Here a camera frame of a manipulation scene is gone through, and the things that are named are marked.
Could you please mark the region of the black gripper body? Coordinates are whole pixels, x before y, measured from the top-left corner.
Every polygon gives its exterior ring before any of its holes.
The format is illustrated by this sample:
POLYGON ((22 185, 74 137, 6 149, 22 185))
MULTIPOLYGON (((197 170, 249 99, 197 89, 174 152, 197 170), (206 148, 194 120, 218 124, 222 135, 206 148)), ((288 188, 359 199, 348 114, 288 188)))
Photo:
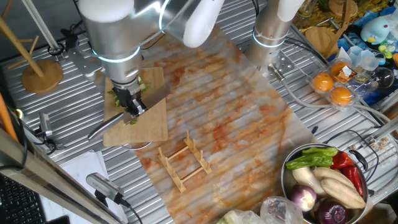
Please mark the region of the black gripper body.
POLYGON ((139 88, 139 80, 134 79, 127 83, 119 83, 112 81, 115 92, 121 106, 138 105, 141 102, 141 90, 139 88))

